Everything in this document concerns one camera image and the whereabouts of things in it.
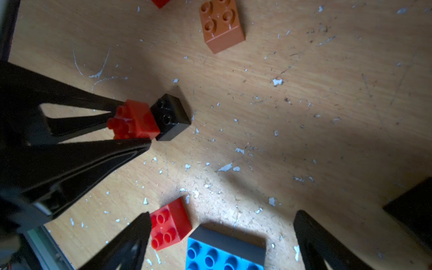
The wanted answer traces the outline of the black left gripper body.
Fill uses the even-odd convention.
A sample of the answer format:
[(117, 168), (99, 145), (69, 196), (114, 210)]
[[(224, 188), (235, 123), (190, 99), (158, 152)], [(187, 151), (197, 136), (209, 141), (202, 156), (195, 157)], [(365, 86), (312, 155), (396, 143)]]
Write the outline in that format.
[(1, 136), (1, 236), (22, 234), (54, 219), (54, 209), (43, 202), (51, 192), (43, 174), (53, 155), (42, 155), (53, 145), (53, 136)]

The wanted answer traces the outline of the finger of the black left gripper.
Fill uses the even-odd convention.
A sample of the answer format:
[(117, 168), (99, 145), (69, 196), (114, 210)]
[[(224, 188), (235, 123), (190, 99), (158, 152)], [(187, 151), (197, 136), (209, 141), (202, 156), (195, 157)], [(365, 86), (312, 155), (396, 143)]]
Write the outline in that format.
[[(42, 104), (100, 110), (100, 115), (50, 118)], [(23, 67), (1, 63), (1, 131), (22, 145), (50, 145), (106, 128), (121, 101), (98, 96)]]
[(21, 195), (55, 219), (150, 146), (150, 139), (139, 138), (26, 147), (20, 158)]

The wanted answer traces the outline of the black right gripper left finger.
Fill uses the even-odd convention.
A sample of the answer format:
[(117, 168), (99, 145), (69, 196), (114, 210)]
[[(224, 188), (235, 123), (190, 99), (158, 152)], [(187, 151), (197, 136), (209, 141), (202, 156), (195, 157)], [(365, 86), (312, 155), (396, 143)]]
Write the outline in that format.
[(152, 230), (150, 214), (140, 214), (129, 226), (81, 267), (82, 270), (140, 270)]

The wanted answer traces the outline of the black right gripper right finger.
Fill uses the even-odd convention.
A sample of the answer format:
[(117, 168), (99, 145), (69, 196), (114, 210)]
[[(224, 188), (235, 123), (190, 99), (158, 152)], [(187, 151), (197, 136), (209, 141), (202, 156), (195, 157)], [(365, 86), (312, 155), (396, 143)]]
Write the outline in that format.
[(294, 230), (306, 270), (371, 269), (306, 211), (297, 211)]

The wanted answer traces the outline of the black 2x2 lego brick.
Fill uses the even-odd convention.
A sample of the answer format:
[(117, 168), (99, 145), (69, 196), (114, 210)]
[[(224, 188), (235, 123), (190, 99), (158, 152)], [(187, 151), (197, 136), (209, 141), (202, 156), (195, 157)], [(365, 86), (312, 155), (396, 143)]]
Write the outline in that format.
[(191, 125), (179, 98), (165, 94), (151, 107), (160, 134), (157, 141), (171, 141)]

